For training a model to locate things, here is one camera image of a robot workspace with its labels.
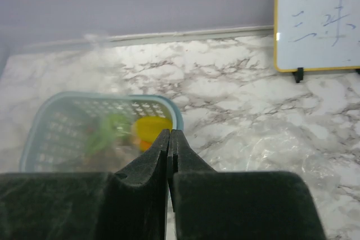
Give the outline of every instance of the plastic basket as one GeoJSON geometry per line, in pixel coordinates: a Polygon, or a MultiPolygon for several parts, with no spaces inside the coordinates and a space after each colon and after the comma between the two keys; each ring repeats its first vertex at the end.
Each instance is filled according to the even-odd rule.
{"type": "Polygon", "coordinates": [[[20,171],[52,171],[54,164],[75,159],[87,140],[84,125],[110,113],[132,114],[134,120],[160,116],[183,129],[177,106],[169,99],[152,95],[114,97],[103,94],[62,92],[45,102],[37,112],[20,159],[20,171]]]}

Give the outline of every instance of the plastic bag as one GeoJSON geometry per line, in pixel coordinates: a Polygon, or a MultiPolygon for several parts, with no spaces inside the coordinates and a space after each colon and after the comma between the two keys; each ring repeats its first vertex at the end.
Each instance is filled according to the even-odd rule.
{"type": "MultiPolygon", "coordinates": [[[[94,76],[103,78],[95,82],[101,86],[100,89],[86,89],[86,92],[110,92],[115,97],[128,95],[129,88],[123,80],[123,65],[116,51],[109,46],[107,36],[87,34],[84,37],[91,45],[91,57],[84,60],[84,72],[89,74],[89,81],[94,76]]],[[[55,164],[55,170],[116,172],[140,155],[132,128],[136,118],[131,101],[112,99],[108,95],[85,94],[75,102],[75,106],[87,115],[82,120],[83,124],[74,129],[85,138],[81,144],[83,151],[55,164]]]]}
{"type": "Polygon", "coordinates": [[[340,183],[329,161],[302,131],[281,121],[265,121],[233,132],[202,156],[219,171],[284,170],[298,174],[308,185],[321,216],[340,183]]]}

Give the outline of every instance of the whiteboard stand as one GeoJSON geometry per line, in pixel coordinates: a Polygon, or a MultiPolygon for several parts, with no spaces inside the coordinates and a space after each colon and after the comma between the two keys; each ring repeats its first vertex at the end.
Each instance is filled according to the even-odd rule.
{"type": "Polygon", "coordinates": [[[302,80],[304,80],[304,68],[303,67],[299,67],[297,71],[293,71],[292,72],[294,78],[295,78],[295,82],[298,84],[300,83],[302,80]]]}

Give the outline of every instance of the white marble surface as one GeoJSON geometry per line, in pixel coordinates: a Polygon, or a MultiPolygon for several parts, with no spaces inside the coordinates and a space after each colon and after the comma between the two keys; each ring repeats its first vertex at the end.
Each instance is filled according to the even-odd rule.
{"type": "MultiPolygon", "coordinates": [[[[272,37],[242,37],[12,56],[0,80],[0,170],[17,171],[39,106],[64,90],[159,94],[181,109],[199,153],[234,130],[280,119],[298,126],[341,176],[323,218],[329,239],[360,239],[360,76],[273,68],[272,37]]],[[[173,214],[168,237],[174,238],[173,214]]]]}

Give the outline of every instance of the green object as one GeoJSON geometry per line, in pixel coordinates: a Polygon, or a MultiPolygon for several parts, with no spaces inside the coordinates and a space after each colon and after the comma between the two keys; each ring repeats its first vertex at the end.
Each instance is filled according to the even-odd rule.
{"type": "Polygon", "coordinates": [[[129,119],[122,114],[110,114],[99,121],[98,127],[89,136],[85,154],[93,155],[107,149],[117,139],[126,139],[131,134],[129,119]]]}

